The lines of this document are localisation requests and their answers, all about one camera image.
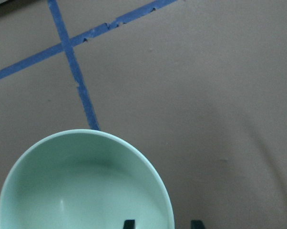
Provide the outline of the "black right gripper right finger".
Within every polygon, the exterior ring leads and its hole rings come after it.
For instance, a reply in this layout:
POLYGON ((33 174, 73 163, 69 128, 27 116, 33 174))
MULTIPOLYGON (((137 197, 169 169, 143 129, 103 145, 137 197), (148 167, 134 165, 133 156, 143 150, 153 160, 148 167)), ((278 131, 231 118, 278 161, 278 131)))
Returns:
POLYGON ((191 229, 205 229, 205 225, 201 220, 191 220, 191 229))

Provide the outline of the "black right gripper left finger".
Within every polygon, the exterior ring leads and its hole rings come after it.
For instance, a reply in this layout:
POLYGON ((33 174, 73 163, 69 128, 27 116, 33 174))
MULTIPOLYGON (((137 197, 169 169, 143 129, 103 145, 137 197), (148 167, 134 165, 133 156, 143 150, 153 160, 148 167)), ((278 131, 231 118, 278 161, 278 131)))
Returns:
POLYGON ((127 219, 124 221, 123 229, 135 229, 135 219, 127 219))

